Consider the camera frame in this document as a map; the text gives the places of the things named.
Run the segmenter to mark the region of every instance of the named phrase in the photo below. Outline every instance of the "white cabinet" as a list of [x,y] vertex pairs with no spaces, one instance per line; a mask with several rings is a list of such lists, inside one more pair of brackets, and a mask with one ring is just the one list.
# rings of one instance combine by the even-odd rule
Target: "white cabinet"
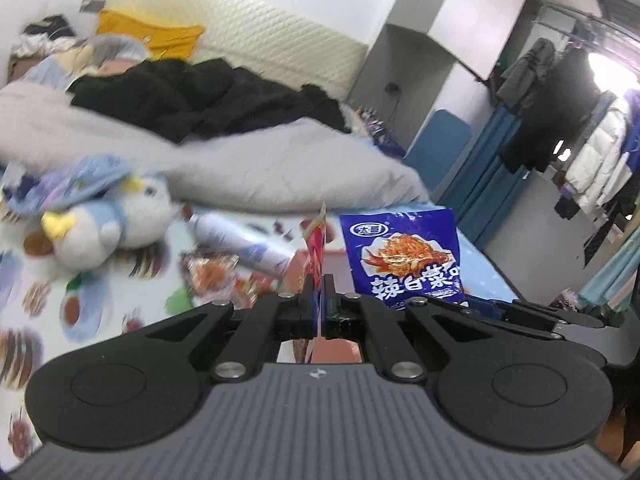
[[388,22],[427,34],[489,77],[525,0],[397,0]]

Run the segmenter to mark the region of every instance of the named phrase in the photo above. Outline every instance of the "yellow cloth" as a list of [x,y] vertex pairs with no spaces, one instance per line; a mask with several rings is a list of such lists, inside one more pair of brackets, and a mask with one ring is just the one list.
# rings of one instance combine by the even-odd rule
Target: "yellow cloth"
[[152,52],[153,60],[189,59],[204,27],[181,27],[157,18],[127,14],[120,10],[105,9],[98,16],[97,34],[127,34],[142,41]]

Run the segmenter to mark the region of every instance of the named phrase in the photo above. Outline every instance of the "black coat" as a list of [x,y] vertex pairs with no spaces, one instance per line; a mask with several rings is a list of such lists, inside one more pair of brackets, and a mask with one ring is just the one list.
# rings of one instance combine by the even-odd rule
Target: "black coat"
[[600,94],[587,56],[581,49],[569,50],[532,95],[532,104],[520,115],[520,129],[499,151],[511,173],[520,166],[545,171],[556,144],[571,143],[580,133]]
[[179,143],[248,132],[310,117],[344,131],[338,101],[313,85],[295,91],[223,59],[190,65],[144,61],[124,74],[83,76],[71,104],[151,130]]

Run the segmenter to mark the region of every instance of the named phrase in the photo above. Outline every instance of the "plush toy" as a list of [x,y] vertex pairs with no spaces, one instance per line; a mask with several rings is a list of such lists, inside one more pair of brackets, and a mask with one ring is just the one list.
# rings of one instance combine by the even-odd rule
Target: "plush toy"
[[42,228],[55,255],[72,270],[95,269],[116,248],[140,248],[161,239],[174,218],[160,176],[129,176],[103,197],[65,213],[46,212]]

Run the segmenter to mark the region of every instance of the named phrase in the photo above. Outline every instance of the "headboard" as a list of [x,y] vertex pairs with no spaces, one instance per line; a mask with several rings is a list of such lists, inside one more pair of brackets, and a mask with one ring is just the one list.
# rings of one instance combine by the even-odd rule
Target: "headboard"
[[106,0],[106,7],[203,25],[192,62],[224,57],[293,88],[317,84],[338,99],[367,55],[359,41],[255,0]]

